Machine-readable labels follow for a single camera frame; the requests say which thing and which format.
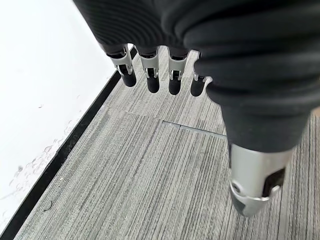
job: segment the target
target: black rubber grip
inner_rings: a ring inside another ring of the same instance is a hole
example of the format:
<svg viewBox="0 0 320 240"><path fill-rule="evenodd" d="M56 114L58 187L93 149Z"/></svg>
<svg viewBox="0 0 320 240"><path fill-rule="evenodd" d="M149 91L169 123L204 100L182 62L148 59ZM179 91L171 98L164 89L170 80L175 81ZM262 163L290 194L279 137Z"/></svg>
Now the black rubber grip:
<svg viewBox="0 0 320 240"><path fill-rule="evenodd" d="M133 87L137 83L137 78L136 78L136 74L135 74L134 70L132 70L131 75L125 74L125 75L122 75L121 77L122 77L124 84L127 87Z"/></svg>
<svg viewBox="0 0 320 240"><path fill-rule="evenodd" d="M155 94L159 91L160 85L159 85L159 77L149 77L146 79L146 84L148 86L148 89L151 93Z"/></svg>
<svg viewBox="0 0 320 240"><path fill-rule="evenodd" d="M195 79L192 80L190 92L192 96L198 97L204 90L205 83L201 80L196 81Z"/></svg>
<svg viewBox="0 0 320 240"><path fill-rule="evenodd" d="M180 92L181 81L178 79L169 80L169 92L172 95L177 95Z"/></svg>

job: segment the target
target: robotic hand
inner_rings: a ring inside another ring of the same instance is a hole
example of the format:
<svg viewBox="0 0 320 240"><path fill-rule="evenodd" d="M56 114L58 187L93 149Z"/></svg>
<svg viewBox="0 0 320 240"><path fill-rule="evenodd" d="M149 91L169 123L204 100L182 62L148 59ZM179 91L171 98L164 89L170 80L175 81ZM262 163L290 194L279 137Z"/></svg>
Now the robotic hand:
<svg viewBox="0 0 320 240"><path fill-rule="evenodd" d="M180 91L197 50L191 94L205 76L226 127L231 199L252 216L281 188L292 149L320 105L318 0L74 0L128 87L136 84L127 43L147 87L159 90L158 46L168 46L169 91Z"/></svg>

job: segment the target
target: striped carpet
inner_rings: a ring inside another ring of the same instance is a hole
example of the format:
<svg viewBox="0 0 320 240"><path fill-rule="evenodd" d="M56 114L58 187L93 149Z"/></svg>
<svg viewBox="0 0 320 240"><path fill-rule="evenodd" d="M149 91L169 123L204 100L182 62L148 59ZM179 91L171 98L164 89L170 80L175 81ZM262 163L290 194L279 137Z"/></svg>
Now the striped carpet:
<svg viewBox="0 0 320 240"><path fill-rule="evenodd" d="M116 86L15 239L320 239L320 117L311 116L283 190L244 218L229 196L220 110L189 94L196 54L177 96L166 49L160 56L160 91L148 92L136 57L137 86Z"/></svg>

